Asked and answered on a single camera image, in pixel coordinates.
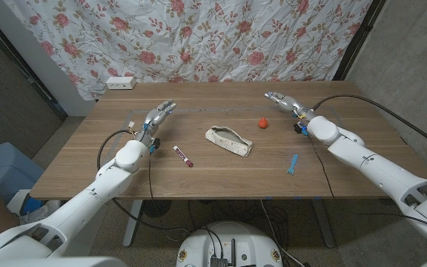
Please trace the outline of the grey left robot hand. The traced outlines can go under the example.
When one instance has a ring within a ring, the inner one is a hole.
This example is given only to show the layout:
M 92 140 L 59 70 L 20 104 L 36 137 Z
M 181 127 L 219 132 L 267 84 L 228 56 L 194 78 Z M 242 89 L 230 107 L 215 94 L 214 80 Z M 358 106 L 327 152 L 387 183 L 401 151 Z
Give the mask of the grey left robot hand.
M 141 142 L 145 146 L 149 146 L 159 126 L 175 108 L 176 103 L 172 99 L 168 99 L 151 110 L 145 117 L 142 127 L 136 134 L 136 141 Z

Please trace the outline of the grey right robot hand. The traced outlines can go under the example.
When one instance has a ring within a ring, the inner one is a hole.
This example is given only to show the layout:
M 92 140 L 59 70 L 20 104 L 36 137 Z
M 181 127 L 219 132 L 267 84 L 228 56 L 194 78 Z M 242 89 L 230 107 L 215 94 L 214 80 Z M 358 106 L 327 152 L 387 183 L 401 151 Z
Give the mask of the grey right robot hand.
M 264 94 L 264 97 L 278 104 L 279 108 L 283 111 L 290 112 L 299 119 L 311 121 L 317 116 L 310 108 L 307 108 L 291 96 L 277 92 L 267 92 Z

